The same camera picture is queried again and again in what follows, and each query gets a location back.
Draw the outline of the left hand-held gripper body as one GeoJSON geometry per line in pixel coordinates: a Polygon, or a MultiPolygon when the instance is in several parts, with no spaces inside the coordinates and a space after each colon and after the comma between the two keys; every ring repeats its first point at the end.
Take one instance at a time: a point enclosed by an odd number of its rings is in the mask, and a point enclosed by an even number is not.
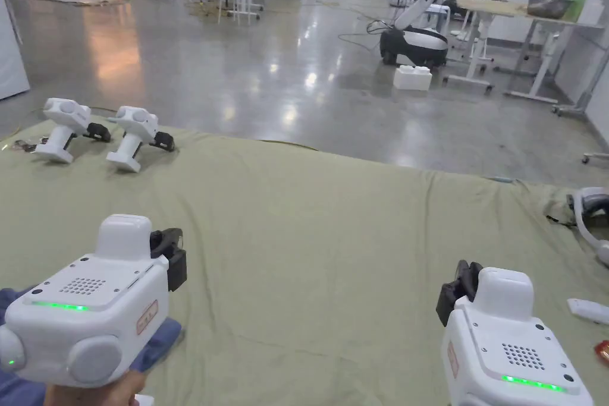
{"type": "Polygon", "coordinates": [[[114,214],[95,250],[11,303],[1,366],[34,382],[100,387],[121,377],[169,315],[187,279],[182,255],[150,254],[151,221],[114,214]]]}

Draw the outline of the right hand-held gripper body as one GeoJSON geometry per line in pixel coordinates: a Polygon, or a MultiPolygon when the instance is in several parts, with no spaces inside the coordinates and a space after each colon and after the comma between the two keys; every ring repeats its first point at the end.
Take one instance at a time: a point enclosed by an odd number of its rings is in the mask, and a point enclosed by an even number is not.
{"type": "Polygon", "coordinates": [[[593,405],[552,330],[533,315],[527,274],[483,267],[476,297],[442,284],[437,315],[451,405],[593,405]]]}

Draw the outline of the person's left hand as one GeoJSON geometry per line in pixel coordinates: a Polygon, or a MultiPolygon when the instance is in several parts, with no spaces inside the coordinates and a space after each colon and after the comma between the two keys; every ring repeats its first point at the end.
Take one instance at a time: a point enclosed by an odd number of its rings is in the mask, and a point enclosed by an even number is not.
{"type": "Polygon", "coordinates": [[[145,387],[147,376],[129,371],[118,380],[98,388],[47,385],[44,405],[139,405],[136,395],[145,387]]]}

